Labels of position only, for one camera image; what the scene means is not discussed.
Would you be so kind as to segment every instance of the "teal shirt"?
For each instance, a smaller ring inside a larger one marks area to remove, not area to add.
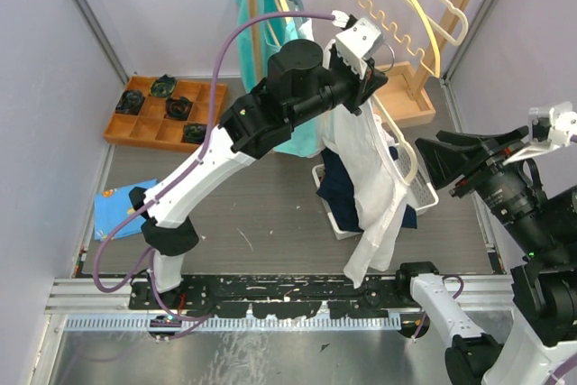
[[[249,20],[248,5],[246,0],[235,0],[239,5],[240,11],[238,15],[238,24],[244,24]],[[276,13],[278,11],[274,0],[257,0],[258,14]],[[275,35],[279,43],[282,45],[285,42],[298,39],[297,25],[302,23],[302,20],[291,20],[289,25],[286,24],[284,18],[275,18],[270,20]],[[270,36],[269,26],[265,22],[255,24],[259,26],[261,36],[261,58],[262,58],[262,72],[266,76],[268,73],[269,57],[278,53],[280,46],[274,43]],[[249,92],[257,85],[256,71],[254,67],[254,59],[252,57],[252,35],[251,30],[247,29],[242,32],[238,38],[238,52],[241,66],[241,78],[243,80],[244,89]],[[277,152],[289,153],[299,157],[309,157],[317,153],[316,149],[316,126],[315,121],[311,120],[302,125],[299,125],[293,131],[289,141],[282,143],[274,148]]]

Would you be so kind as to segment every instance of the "white plastic basket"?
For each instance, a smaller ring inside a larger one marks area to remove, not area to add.
[[[410,171],[410,159],[405,152],[405,150],[397,146],[398,150],[398,160],[395,161],[400,171],[401,175],[405,176]],[[319,164],[313,167],[313,179],[315,180],[316,189],[321,186],[321,178],[325,175],[325,164]],[[323,207],[325,208],[326,214],[328,215],[328,220],[333,227],[334,236],[336,239],[350,238],[355,236],[356,232],[346,232],[341,230],[334,219],[331,208],[322,198]],[[411,182],[408,188],[407,204],[411,206],[417,212],[417,215],[424,214],[429,208],[435,206],[439,203],[439,196],[436,194],[435,189],[430,182],[426,181],[425,175],[423,175],[423,170],[419,166],[417,175]]]

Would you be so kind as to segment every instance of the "wooden base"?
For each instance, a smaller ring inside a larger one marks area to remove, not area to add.
[[[378,67],[386,70],[389,67]],[[424,89],[412,99],[408,84],[415,76],[415,70],[410,62],[401,62],[387,73],[389,83],[381,87],[375,95],[397,122],[399,128],[429,124],[435,118],[435,108]]]
[[[124,90],[140,90],[144,95],[144,104],[137,115],[114,113],[105,129],[107,142],[141,148],[163,149],[192,153],[197,144],[182,141],[183,128],[188,123],[208,123],[208,96],[210,83],[203,81],[179,80],[172,97],[185,96],[192,101],[192,109],[187,121],[170,119],[166,115],[164,98],[149,95],[155,77],[133,76]],[[215,120],[225,108],[228,96],[227,85],[216,85]]]

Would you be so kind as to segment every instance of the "wooden clothing rack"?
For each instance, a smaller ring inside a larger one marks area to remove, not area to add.
[[[453,5],[460,10],[464,10],[470,0],[451,0]],[[249,17],[253,18],[258,15],[257,0],[247,0]],[[445,11],[439,24],[441,27],[453,33],[458,19],[454,14]],[[259,26],[251,27],[252,33],[252,56],[254,58],[254,67],[257,81],[262,78],[262,59],[261,59],[261,38]],[[437,32],[435,37],[438,41],[439,50],[442,50],[446,44],[446,39],[440,38]],[[426,65],[432,68],[435,61],[433,48],[429,46],[423,58]],[[419,65],[414,71],[408,62],[402,62],[389,72],[391,78],[396,77],[393,84],[389,84],[377,92],[377,97],[389,110],[391,116],[398,125],[414,126],[419,124],[427,124],[435,117],[435,109],[433,108],[424,86],[430,73],[428,70]]]

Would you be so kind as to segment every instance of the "robotic arm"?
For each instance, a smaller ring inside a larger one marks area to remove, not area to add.
[[[290,41],[271,56],[269,75],[249,94],[239,97],[206,138],[205,158],[142,214],[146,219],[144,238],[157,250],[154,269],[159,293],[181,282],[184,254],[198,242],[188,214],[204,197],[235,172],[289,140],[295,127],[340,104],[358,114],[359,107],[387,83],[371,58],[383,42],[380,29],[365,18],[356,21],[347,17],[342,22],[346,23],[345,30],[327,47],[328,65],[323,65],[323,50],[308,40]],[[134,208],[153,200],[198,159],[199,153],[200,149],[154,188],[131,191]]]
[[[527,127],[416,141],[435,188],[460,178],[451,195],[476,191],[526,254],[527,264],[511,270],[514,323],[502,348],[458,307],[431,263],[398,271],[444,338],[455,384],[555,383],[560,366],[577,364],[577,187],[547,198],[531,159],[573,142],[577,114],[571,103],[534,108],[529,124],[528,142]]]

